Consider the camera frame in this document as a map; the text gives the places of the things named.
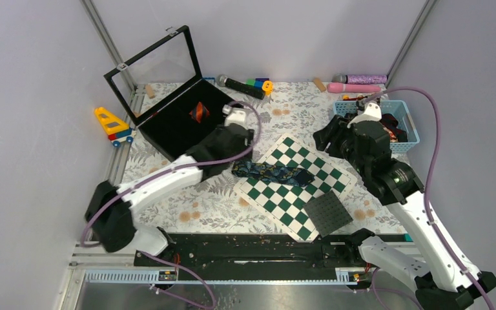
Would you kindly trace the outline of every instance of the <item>black box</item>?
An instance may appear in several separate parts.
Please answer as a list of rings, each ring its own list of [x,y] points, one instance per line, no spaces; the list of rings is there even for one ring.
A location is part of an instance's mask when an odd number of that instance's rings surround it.
[[[179,27],[124,64],[126,66],[120,64],[105,74],[104,78],[138,131],[169,160],[178,158],[210,134],[217,125],[223,124],[225,116],[222,108],[233,99],[202,78],[188,26]],[[152,64],[157,64],[158,70],[153,70]],[[119,77],[118,74],[125,70],[134,79],[136,89],[145,88],[148,83],[183,82],[185,78],[188,80],[164,98],[155,99],[153,103],[145,104],[145,98],[144,106],[147,109],[142,109],[143,113],[136,117],[114,81],[114,77]],[[200,123],[190,115],[199,102],[209,112]]]

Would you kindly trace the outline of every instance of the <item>black pegboard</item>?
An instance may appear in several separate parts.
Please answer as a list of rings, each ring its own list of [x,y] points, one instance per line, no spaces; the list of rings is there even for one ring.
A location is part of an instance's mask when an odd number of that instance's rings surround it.
[[[323,237],[353,221],[333,191],[309,200],[303,208]]]

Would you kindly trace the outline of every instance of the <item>metal floor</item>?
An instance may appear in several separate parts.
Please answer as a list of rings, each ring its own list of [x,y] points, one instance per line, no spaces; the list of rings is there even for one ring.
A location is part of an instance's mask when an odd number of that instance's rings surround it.
[[[392,276],[378,274],[377,287],[409,289]],[[186,310],[199,309],[167,295],[155,295],[147,285],[85,283],[76,307],[77,310]],[[373,292],[353,294],[348,288],[320,285],[214,285],[218,310],[361,310],[383,309]],[[175,285],[170,292],[200,304],[210,305],[211,300],[202,285]],[[383,302],[394,310],[418,309],[403,296],[380,292]]]

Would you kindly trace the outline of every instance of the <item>black microphone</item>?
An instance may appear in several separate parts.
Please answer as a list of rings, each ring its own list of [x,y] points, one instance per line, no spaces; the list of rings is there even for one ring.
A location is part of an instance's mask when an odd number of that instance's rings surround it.
[[[243,94],[247,94],[248,96],[252,96],[252,97],[258,98],[260,100],[265,97],[264,90],[262,90],[260,88],[255,88],[252,85],[240,83],[239,81],[235,81],[233,79],[228,78],[224,74],[218,76],[218,78],[216,80],[217,80],[216,82],[218,83],[219,86],[229,87],[229,88],[234,89],[238,92],[241,92]]]

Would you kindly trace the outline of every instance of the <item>blue patterned necktie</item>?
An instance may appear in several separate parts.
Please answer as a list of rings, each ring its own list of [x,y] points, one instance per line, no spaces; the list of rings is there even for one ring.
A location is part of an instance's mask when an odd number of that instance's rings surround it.
[[[232,167],[231,172],[235,176],[254,178],[267,183],[305,187],[315,180],[315,176],[303,168],[253,163],[251,161],[236,161]]]

